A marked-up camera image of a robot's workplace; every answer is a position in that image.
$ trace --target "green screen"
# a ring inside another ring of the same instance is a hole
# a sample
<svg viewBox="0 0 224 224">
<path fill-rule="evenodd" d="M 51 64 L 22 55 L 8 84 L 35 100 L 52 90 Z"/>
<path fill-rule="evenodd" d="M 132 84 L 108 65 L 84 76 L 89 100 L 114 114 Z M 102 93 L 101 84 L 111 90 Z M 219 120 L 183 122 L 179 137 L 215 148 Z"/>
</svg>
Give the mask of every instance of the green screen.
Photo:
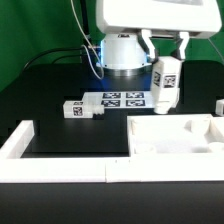
<svg viewBox="0 0 224 224">
<path fill-rule="evenodd" d="M 103 34 L 96 27 L 96 0 L 86 0 L 90 33 L 94 43 L 100 42 Z M 80 18 L 79 0 L 74 0 Z M 224 2 L 218 0 L 222 19 Z M 82 36 L 72 14 L 70 0 L 2 0 L 0 1 L 0 91 L 18 77 L 25 63 L 39 52 L 57 47 L 79 47 Z M 212 40 L 224 54 L 224 29 Z M 153 40 L 160 55 L 169 55 L 175 49 L 172 41 Z M 59 57 L 53 54 L 36 63 L 51 63 Z M 191 40 L 186 50 L 187 60 L 220 61 L 207 40 Z M 62 60 L 76 62 L 78 58 Z"/>
</svg>

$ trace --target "white border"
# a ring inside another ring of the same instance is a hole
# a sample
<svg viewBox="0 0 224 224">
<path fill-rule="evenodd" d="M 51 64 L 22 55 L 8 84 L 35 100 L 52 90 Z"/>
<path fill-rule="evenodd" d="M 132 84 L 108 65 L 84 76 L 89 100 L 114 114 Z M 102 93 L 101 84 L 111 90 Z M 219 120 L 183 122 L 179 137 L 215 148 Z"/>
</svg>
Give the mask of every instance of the white border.
<svg viewBox="0 0 224 224">
<path fill-rule="evenodd" d="M 218 124 L 224 122 L 223 118 L 217 119 Z M 33 122 L 22 121 L 0 149 L 0 183 L 224 180 L 224 153 L 155 154 L 147 158 L 20 159 L 33 136 Z"/>
</svg>

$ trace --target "black table surface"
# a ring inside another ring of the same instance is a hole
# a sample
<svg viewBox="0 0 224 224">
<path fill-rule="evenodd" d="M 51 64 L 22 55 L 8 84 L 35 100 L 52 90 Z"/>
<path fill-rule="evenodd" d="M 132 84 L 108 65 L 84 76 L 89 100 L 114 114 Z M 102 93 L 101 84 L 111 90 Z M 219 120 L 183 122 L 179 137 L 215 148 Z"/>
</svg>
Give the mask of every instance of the black table surface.
<svg viewBox="0 0 224 224">
<path fill-rule="evenodd" d="M 62 106 L 84 92 L 147 91 L 150 80 L 143 74 L 99 81 L 82 65 L 33 66 L 0 93 L 0 144 L 21 120 L 34 120 L 24 158 L 128 156 L 127 116 L 152 109 L 76 120 L 64 119 Z M 224 98 L 224 67 L 186 62 L 180 87 L 169 114 L 214 113 Z M 224 182 L 0 184 L 0 211 L 0 223 L 223 223 Z"/>
</svg>

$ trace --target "white tray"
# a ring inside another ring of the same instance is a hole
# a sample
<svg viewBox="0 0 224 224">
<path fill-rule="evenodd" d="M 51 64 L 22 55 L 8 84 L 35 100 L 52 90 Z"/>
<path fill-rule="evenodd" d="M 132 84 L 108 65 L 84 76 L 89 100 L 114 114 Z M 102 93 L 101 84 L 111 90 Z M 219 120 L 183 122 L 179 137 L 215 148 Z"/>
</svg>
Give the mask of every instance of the white tray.
<svg viewBox="0 0 224 224">
<path fill-rule="evenodd" d="M 208 153 L 210 143 L 224 143 L 224 119 L 209 114 L 129 116 L 128 140 L 130 156 Z"/>
</svg>

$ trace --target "white block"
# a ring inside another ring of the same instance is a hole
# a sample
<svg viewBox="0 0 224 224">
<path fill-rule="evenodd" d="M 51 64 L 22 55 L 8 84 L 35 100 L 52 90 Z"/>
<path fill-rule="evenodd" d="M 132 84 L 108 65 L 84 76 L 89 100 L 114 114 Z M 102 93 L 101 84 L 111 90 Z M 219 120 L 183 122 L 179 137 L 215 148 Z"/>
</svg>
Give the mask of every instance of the white block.
<svg viewBox="0 0 224 224">
<path fill-rule="evenodd" d="M 33 136 L 33 121 L 22 121 L 0 149 L 0 160 L 19 159 Z"/>
<path fill-rule="evenodd" d="M 0 162 L 0 183 L 105 182 L 104 159 L 6 159 Z"/>
<path fill-rule="evenodd" d="M 216 101 L 215 113 L 219 116 L 224 117 L 224 100 L 217 100 Z"/>
<path fill-rule="evenodd" d="M 93 114 L 104 114 L 104 106 L 84 101 L 66 101 L 64 118 L 92 118 Z"/>
</svg>

